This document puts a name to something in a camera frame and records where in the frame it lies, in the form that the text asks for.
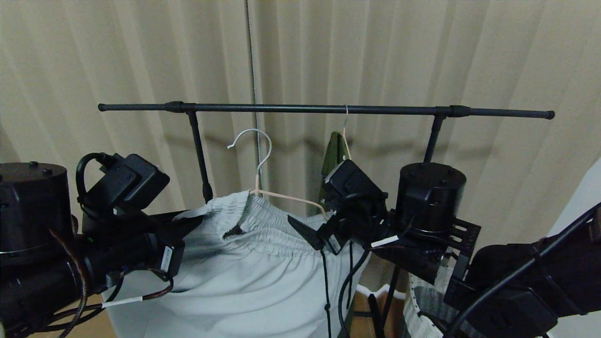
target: drawstring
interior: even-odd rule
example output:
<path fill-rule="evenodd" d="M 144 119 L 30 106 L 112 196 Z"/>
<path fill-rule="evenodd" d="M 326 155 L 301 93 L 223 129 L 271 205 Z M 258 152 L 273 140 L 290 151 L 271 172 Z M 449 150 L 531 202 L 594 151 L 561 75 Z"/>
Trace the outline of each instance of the drawstring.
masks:
<path fill-rule="evenodd" d="M 326 280 L 326 306 L 324 306 L 324 310 L 326 310 L 326 316 L 328 317 L 328 338 L 332 338 L 332 322 L 330 320 L 330 293 L 328 291 L 328 267 L 326 265 L 326 254 L 323 253 L 323 249 L 319 250 L 322 254 L 323 261 L 323 276 Z"/>
<path fill-rule="evenodd" d="M 350 254 L 350 270 L 353 269 L 353 242 L 349 243 L 349 254 Z M 349 288 L 349 298 L 346 300 L 346 309 L 348 310 L 350 307 L 350 298 L 352 296 L 353 289 L 353 275 L 350 276 L 350 288 Z"/>

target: cylindrical motor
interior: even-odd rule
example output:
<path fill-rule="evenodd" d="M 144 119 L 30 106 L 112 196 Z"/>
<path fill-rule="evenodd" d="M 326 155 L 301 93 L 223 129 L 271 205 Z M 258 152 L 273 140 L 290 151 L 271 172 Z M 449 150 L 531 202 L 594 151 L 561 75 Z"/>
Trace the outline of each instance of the cylindrical motor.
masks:
<path fill-rule="evenodd" d="M 0 262 L 23 266 L 49 260 L 63 249 L 50 235 L 73 239 L 67 170 L 37 162 L 0 164 Z"/>
<path fill-rule="evenodd" d="M 397 222 L 417 234 L 448 238 L 465 183 L 465 175 L 448 165 L 404 166 L 398 181 Z"/>

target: green garment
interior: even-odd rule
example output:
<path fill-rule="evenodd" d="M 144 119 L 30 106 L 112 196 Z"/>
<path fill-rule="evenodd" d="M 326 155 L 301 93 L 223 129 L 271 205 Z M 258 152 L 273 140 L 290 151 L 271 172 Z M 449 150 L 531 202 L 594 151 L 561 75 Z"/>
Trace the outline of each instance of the green garment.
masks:
<path fill-rule="evenodd" d="M 326 156 L 323 158 L 322 182 L 340 162 L 344 161 L 343 156 L 345 156 L 347 159 L 349 158 L 349 152 L 346 150 L 346 146 L 344 145 L 344 138 L 342 138 L 341 133 L 333 132 L 330 136 L 330 142 L 328 142 Z M 326 198 L 326 191 L 323 189 L 323 186 L 320 186 L 318 203 L 323 206 L 326 211 L 328 211 L 328 207 L 326 207 L 322 202 L 324 198 Z"/>

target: wooden floor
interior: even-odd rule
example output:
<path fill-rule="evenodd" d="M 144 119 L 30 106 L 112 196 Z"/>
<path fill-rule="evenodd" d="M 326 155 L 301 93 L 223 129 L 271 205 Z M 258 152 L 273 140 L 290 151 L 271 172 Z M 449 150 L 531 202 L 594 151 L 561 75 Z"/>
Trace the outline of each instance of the wooden floor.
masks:
<path fill-rule="evenodd" d="M 380 296 L 378 304 L 380 311 L 384 304 L 386 294 Z M 99 303 L 102 299 L 95 295 L 89 298 L 90 304 Z M 367 297 L 361 293 L 355 295 L 355 311 L 369 311 Z M 403 320 L 403 301 L 394 299 L 386 320 L 385 333 L 386 337 L 396 337 L 400 327 L 400 322 Z M 31 335 L 32 338 L 54 338 L 59 332 L 36 333 Z M 350 329 L 351 338 L 375 338 L 371 318 L 355 317 Z M 68 335 L 69 338 L 116 338 L 115 331 L 112 328 L 109 316 L 106 311 L 102 312 L 96 318 L 91 319 L 81 325 L 77 325 Z"/>

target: beige curtain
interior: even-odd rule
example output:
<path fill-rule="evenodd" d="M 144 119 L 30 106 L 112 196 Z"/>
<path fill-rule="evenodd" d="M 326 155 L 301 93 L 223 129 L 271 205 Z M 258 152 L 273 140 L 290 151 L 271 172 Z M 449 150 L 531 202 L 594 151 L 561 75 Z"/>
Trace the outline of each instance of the beige curtain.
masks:
<path fill-rule="evenodd" d="M 67 167 L 74 201 L 82 155 L 138 153 L 171 177 L 149 208 L 166 212 L 203 204 L 186 116 L 100 113 L 98 103 L 256 95 L 257 103 L 554 109 L 552 121 L 447 119 L 434 155 L 468 177 L 459 215 L 483 226 L 479 247 L 535 241 L 601 155 L 600 8 L 598 0 L 250 1 L 248 25 L 243 1 L 3 1 L 1 160 Z M 225 146 L 254 127 L 253 114 L 199 118 L 215 196 L 250 188 L 255 135 Z M 264 186 L 316 199 L 325 145 L 344 116 L 257 120 L 274 146 Z M 349 118 L 353 159 L 390 193 L 389 207 L 400 168 L 423 156 L 431 121 Z M 100 177 L 91 169 L 90 182 Z M 377 280 L 384 270 L 367 274 Z"/>

